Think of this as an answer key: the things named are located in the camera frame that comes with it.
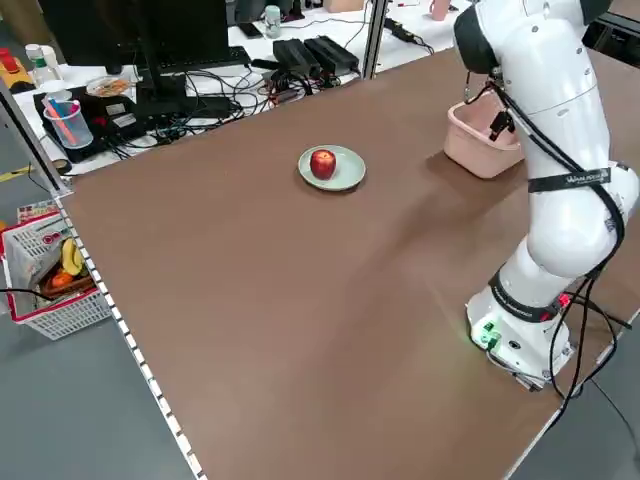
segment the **metal pole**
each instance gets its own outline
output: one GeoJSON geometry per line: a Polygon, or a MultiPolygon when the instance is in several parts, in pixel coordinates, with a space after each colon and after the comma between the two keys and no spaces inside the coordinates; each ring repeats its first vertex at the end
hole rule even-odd
{"type": "Polygon", "coordinates": [[[61,197],[71,193],[3,81],[0,81],[0,122],[16,138],[29,163],[40,172],[52,196],[61,197]]]}
{"type": "Polygon", "coordinates": [[[373,0],[373,11],[369,22],[369,38],[367,38],[367,48],[364,52],[364,62],[362,68],[362,78],[370,80],[376,73],[378,53],[382,43],[382,31],[384,30],[384,19],[387,15],[387,4],[389,0],[373,0]]]}

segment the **apple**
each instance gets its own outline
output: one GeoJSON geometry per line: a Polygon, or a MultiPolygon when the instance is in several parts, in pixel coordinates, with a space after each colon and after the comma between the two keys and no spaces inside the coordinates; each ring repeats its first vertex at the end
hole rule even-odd
{"type": "Polygon", "coordinates": [[[311,173],[320,180],[329,180],[336,171],[336,156],[329,150],[316,150],[311,154],[311,173]]]}

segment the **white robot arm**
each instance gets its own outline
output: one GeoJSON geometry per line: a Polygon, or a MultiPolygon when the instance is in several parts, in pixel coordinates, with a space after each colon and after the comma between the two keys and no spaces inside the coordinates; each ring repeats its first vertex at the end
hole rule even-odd
{"type": "Polygon", "coordinates": [[[632,170],[610,161],[597,80],[581,42],[586,25],[610,4],[482,0],[455,26],[467,68],[486,74],[499,69],[504,92],[521,113],[584,170],[558,163],[532,140],[523,115],[509,110],[526,157],[530,230],[470,300],[467,314],[473,341],[540,388],[550,378],[550,358],[557,373],[573,352],[567,327],[558,326],[564,290],[607,259],[617,244],[611,211],[592,186],[600,185],[616,202],[625,224],[640,189],[632,170]]]}

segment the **white basket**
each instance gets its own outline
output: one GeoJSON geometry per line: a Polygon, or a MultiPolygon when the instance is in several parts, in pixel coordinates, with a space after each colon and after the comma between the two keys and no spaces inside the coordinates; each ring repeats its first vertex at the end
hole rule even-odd
{"type": "MultiPolygon", "coordinates": [[[[59,213],[50,213],[10,227],[0,237],[0,253],[7,288],[28,288],[49,245],[65,234],[67,226],[59,213]]],[[[7,294],[11,319],[27,325],[51,340],[104,320],[111,311],[97,288],[82,295],[34,310],[29,294],[7,294]]]]}

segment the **desk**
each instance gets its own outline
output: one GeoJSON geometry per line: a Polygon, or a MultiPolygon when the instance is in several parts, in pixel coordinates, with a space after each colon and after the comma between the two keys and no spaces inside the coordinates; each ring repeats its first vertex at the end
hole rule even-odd
{"type": "MultiPolygon", "coordinates": [[[[421,0],[418,2],[418,6],[398,7],[395,4],[390,4],[389,16],[405,25],[405,27],[411,32],[421,36],[424,40],[433,46],[436,51],[451,48],[453,46],[453,23],[458,16],[458,13],[450,13],[445,21],[434,22],[428,15],[428,5],[431,0],[421,0]]],[[[460,11],[466,9],[470,3],[467,0],[453,0],[460,11]]],[[[329,14],[324,9],[314,9],[304,12],[306,17],[303,20],[296,22],[290,22],[283,24],[282,36],[279,40],[289,38],[300,38],[302,40],[307,38],[317,37],[319,35],[328,35],[341,45],[345,45],[362,26],[359,23],[343,23],[336,21],[322,22],[327,19],[337,19],[346,21],[362,21],[365,19],[364,12],[345,12],[339,14],[329,14]]],[[[371,7],[367,11],[367,19],[371,13],[371,7]]],[[[256,26],[262,32],[264,32],[264,24],[262,22],[256,22],[256,26]]],[[[367,40],[367,27],[349,44],[349,50],[354,53],[360,60],[364,57],[366,40],[367,40]]],[[[273,58],[273,40],[266,37],[262,39],[247,39],[238,27],[229,28],[229,44],[230,45],[242,45],[245,47],[251,58],[273,58]]],[[[379,71],[384,71],[389,68],[396,67],[398,65],[411,62],[418,58],[427,56],[427,51],[417,45],[411,45],[392,37],[388,31],[384,32],[384,39],[380,49],[379,71]]],[[[103,76],[106,74],[104,67],[70,67],[68,65],[62,65],[62,72],[65,80],[69,84],[69,87],[78,87],[86,85],[90,80],[103,76]]],[[[247,70],[241,66],[225,67],[210,69],[210,71],[222,75],[230,83],[238,82],[241,77],[245,76],[247,70]]],[[[247,80],[255,83],[260,79],[259,73],[251,74],[247,77],[247,80]]],[[[129,78],[132,82],[135,82],[136,75],[131,66],[126,66],[123,72],[123,76],[129,78]]],[[[355,75],[344,76],[342,78],[343,83],[355,78],[355,75]]],[[[214,80],[204,80],[202,78],[194,77],[196,88],[201,94],[214,94],[220,93],[220,85],[214,80]]],[[[39,138],[42,138],[45,131],[42,127],[40,117],[35,111],[33,106],[33,95],[38,93],[39,90],[19,94],[15,96],[16,102],[23,111],[27,118],[31,128],[36,132],[39,138]]],[[[129,91],[129,97],[135,101],[135,91],[131,89],[129,91]]],[[[203,124],[207,121],[200,119],[190,122],[191,125],[203,124]]],[[[136,144],[141,145],[153,145],[155,142],[150,139],[141,139],[136,141],[136,144]]],[[[60,149],[48,138],[43,139],[43,147],[47,154],[51,158],[61,158],[64,154],[60,149]]],[[[139,149],[124,149],[130,155],[136,155],[140,153],[139,149]]],[[[80,164],[76,164],[71,171],[72,174],[82,174],[104,166],[116,163],[119,158],[112,152],[105,152],[97,155],[92,159],[89,159],[80,164]]]]}
{"type": "MultiPolygon", "coordinates": [[[[640,72],[593,56],[613,156],[638,168],[640,72]]],[[[63,199],[209,478],[495,480],[558,408],[467,338],[464,304],[528,210],[522,165],[486,182],[442,153],[464,77],[440,53],[83,176],[63,199]],[[322,143],[363,156],[355,192],[299,178],[322,143]]],[[[634,220],[594,292],[622,318],[640,304],[634,220]]],[[[600,320],[587,339],[593,365],[600,320]]]]}
{"type": "Polygon", "coordinates": [[[638,0],[613,0],[609,11],[640,21],[640,2],[638,0]]]}

